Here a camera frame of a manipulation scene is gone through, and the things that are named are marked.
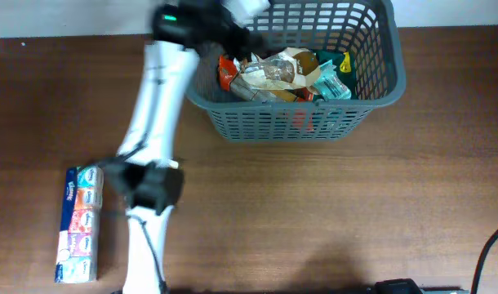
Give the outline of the orange spaghetti pasta packet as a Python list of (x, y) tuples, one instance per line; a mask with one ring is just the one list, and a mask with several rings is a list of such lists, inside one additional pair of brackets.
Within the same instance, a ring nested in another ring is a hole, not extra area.
[(307, 88), (295, 90), (257, 90), (242, 80), (233, 60), (219, 57), (217, 76), (220, 87), (246, 101), (256, 102), (312, 102), (314, 94)]

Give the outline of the beige brown snack bag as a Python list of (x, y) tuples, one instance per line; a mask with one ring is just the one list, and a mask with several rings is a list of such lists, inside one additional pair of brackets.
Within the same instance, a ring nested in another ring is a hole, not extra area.
[(311, 50), (287, 47), (265, 59), (241, 63), (238, 72), (255, 89), (295, 90), (312, 86), (321, 76), (321, 67)]

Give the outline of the small light green packet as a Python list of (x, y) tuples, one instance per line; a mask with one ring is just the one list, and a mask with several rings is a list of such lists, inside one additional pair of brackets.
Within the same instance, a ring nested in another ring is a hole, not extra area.
[(350, 100), (352, 93), (346, 85), (339, 80), (336, 72), (336, 66), (332, 60), (328, 60), (320, 65), (321, 75), (313, 84), (325, 101), (329, 100)]

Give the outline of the green Nescafe coffee bag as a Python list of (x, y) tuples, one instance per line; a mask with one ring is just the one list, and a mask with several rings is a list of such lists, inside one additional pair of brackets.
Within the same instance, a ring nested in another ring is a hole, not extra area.
[(355, 87), (357, 86), (357, 78), (356, 78), (356, 67), (354, 64), (354, 57), (349, 52), (341, 53), (341, 52), (329, 52), (329, 51), (315, 51), (314, 53), (317, 57), (319, 67), (321, 64), (325, 63), (326, 61), (332, 60), (332, 64), (336, 66), (336, 72), (339, 80), (341, 80), (342, 83), (346, 85), (348, 89), (351, 90), (352, 93), (351, 100), (356, 99), (357, 94)]

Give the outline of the Kleenex tissue multipack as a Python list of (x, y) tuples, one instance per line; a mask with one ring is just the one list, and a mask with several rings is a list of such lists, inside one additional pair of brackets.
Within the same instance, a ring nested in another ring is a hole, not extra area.
[(56, 283), (89, 283), (97, 278), (102, 189), (99, 167), (71, 167), (65, 173)]

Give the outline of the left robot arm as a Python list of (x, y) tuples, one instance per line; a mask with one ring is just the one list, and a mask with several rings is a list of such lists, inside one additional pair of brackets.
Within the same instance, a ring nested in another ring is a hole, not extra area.
[(104, 172), (124, 197), (128, 261), (124, 293), (167, 293), (164, 245), (183, 172), (173, 160), (181, 106), (200, 61), (199, 47), (221, 45), (241, 60), (262, 48), (247, 20), (269, 9), (269, 0), (176, 1), (161, 3), (149, 19), (151, 41), (129, 128)]

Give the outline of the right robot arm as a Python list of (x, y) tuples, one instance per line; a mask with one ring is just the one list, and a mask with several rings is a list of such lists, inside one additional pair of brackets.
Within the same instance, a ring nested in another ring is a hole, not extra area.
[(458, 287), (420, 287), (410, 278), (391, 279), (376, 282), (367, 289), (370, 294), (470, 294)]

